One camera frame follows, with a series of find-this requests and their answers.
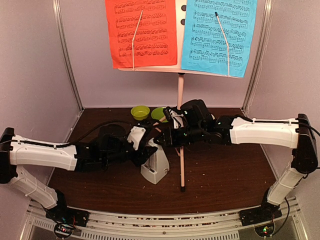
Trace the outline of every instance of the wooden table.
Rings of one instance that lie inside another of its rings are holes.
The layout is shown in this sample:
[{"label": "wooden table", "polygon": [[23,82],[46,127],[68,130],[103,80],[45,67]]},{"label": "wooden table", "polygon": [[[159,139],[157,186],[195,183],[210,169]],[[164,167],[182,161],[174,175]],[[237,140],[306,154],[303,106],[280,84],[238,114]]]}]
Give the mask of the wooden table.
[{"label": "wooden table", "polygon": [[[216,117],[242,114],[238,108],[211,108]],[[129,108],[86,109],[70,141],[102,122],[133,122]],[[93,132],[84,139],[98,135]],[[259,205],[275,177],[258,144],[207,145],[184,151],[186,192],[180,192],[180,158],[172,148],[165,153],[170,172],[153,185],[132,162],[114,164],[98,172],[56,169],[49,186],[62,191],[71,207],[127,214],[187,214]]]}]

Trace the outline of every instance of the sheet music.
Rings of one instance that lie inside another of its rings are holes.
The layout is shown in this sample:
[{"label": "sheet music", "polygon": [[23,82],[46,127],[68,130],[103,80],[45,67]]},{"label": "sheet music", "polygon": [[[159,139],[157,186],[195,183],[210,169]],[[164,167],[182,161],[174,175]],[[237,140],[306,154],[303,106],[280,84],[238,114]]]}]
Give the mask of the sheet music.
[{"label": "sheet music", "polygon": [[105,0],[113,68],[177,64],[176,6],[173,0]]},{"label": "sheet music", "polygon": [[257,0],[188,0],[181,68],[228,75],[227,45],[217,12],[229,43],[230,75],[243,78],[256,11]]}]

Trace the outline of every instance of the blue sheet music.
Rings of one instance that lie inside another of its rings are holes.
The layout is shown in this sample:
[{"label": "blue sheet music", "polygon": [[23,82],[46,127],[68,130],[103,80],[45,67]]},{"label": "blue sheet music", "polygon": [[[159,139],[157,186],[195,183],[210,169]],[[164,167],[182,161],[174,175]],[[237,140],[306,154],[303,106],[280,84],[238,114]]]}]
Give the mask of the blue sheet music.
[{"label": "blue sheet music", "polygon": [[228,75],[227,45],[215,12],[229,43],[230,76],[245,76],[254,34],[257,0],[188,0],[181,68]]}]

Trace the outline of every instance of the printed musical notation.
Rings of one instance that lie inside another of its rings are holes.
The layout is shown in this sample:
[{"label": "printed musical notation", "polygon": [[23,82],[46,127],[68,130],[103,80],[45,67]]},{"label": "printed musical notation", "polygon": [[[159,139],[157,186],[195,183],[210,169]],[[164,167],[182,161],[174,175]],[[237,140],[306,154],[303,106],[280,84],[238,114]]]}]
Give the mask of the printed musical notation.
[{"label": "printed musical notation", "polygon": [[249,61],[257,0],[188,0],[182,69],[243,78]]},{"label": "printed musical notation", "polygon": [[105,0],[113,68],[177,64],[176,7],[172,0]]}]

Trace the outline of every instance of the red paper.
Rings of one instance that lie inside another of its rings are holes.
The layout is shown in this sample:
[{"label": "red paper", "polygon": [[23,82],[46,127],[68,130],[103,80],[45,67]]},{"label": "red paper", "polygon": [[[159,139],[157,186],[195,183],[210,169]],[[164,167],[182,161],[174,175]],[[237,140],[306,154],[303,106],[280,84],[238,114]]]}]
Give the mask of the red paper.
[{"label": "red paper", "polygon": [[177,64],[175,0],[105,0],[113,68]]}]

